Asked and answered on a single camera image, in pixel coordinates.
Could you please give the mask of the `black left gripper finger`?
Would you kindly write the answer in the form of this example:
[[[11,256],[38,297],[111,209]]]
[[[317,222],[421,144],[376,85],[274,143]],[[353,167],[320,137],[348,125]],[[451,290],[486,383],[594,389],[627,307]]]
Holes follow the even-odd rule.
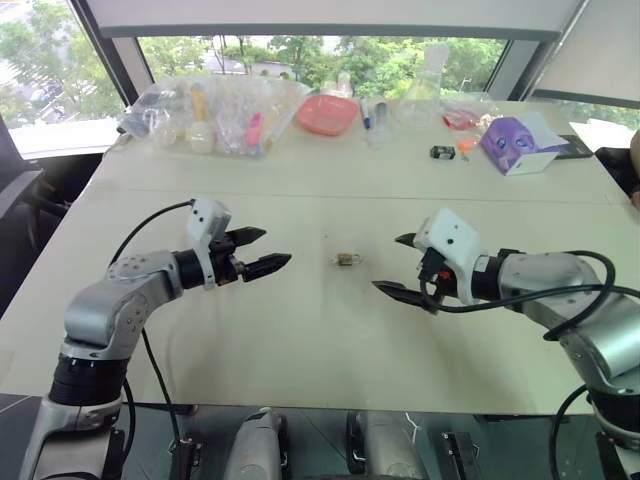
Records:
[[[244,282],[251,282],[271,275],[283,268],[292,258],[291,254],[272,253],[246,263],[242,270]]]
[[[267,233],[258,227],[242,227],[230,232],[230,239],[236,247],[249,245]]]

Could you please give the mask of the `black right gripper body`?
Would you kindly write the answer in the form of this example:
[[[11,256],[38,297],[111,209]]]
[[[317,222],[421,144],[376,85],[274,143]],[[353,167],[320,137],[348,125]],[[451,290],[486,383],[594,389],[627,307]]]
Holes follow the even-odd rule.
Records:
[[[441,306],[446,297],[458,297],[454,272],[433,248],[428,248],[421,259],[418,279],[422,306]]]

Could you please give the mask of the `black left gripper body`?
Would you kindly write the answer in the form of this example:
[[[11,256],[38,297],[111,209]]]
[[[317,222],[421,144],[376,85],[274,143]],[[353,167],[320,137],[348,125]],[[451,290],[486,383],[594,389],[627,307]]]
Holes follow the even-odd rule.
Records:
[[[244,264],[235,257],[235,251],[243,245],[241,231],[229,231],[221,239],[209,243],[209,258],[213,267],[214,285],[223,286],[237,281],[244,273]]]

